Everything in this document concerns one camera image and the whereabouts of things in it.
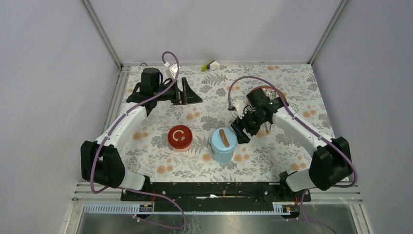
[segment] brown lid handle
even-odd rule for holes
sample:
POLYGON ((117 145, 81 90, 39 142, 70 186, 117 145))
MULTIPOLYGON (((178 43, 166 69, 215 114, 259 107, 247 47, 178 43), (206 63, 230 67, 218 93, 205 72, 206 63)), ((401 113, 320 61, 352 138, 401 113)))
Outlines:
POLYGON ((229 142, 226 139, 225 132, 223 129, 220 129, 220 136, 221 136, 222 142, 224 143, 224 146, 229 147, 229 142))

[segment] floral tablecloth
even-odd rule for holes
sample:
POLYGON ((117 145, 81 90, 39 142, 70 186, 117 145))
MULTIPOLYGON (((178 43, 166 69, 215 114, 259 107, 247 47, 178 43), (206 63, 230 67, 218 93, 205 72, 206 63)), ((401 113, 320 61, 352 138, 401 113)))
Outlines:
MULTIPOLYGON (((131 68, 122 108, 144 68, 131 68)), ((164 73, 164 67, 156 68, 164 73)), ((207 139, 215 129, 229 127, 235 119, 235 112, 227 110, 227 93, 236 78, 246 75, 273 83, 302 118, 333 136, 310 65, 228 65, 206 72, 201 72, 201 66, 188 65, 181 68, 179 87, 182 89, 180 78, 186 77, 204 102, 193 105, 159 102, 136 127, 123 149, 125 166, 150 176, 152 182, 278 181, 278 174, 283 171, 290 173, 309 167, 311 158, 304 148, 275 126, 268 134, 262 127, 249 144, 238 145, 230 163, 213 160, 207 139), (186 152, 175 152, 168 144, 168 131, 175 125, 186 125, 194 134, 193 146, 186 152)), ((245 100, 245 95, 260 85, 263 83, 258 80, 241 80, 234 86, 231 97, 245 100)))

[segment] white wall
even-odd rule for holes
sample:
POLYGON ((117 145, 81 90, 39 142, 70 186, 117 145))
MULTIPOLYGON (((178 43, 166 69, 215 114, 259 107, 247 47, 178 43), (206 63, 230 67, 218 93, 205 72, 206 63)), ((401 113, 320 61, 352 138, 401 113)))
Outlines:
POLYGON ((79 1, 0 5, 0 233, 56 234, 116 67, 79 1))
POLYGON ((124 63, 307 61, 340 0, 91 0, 124 63))
POLYGON ((314 65, 375 234, 413 233, 413 1, 350 1, 314 65))

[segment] red lid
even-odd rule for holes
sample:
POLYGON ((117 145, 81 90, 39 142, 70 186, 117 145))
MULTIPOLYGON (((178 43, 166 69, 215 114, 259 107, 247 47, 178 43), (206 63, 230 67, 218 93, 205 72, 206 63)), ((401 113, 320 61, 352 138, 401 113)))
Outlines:
POLYGON ((192 143, 192 132, 187 126, 175 126, 168 133, 168 142, 172 148, 184 149, 192 143))

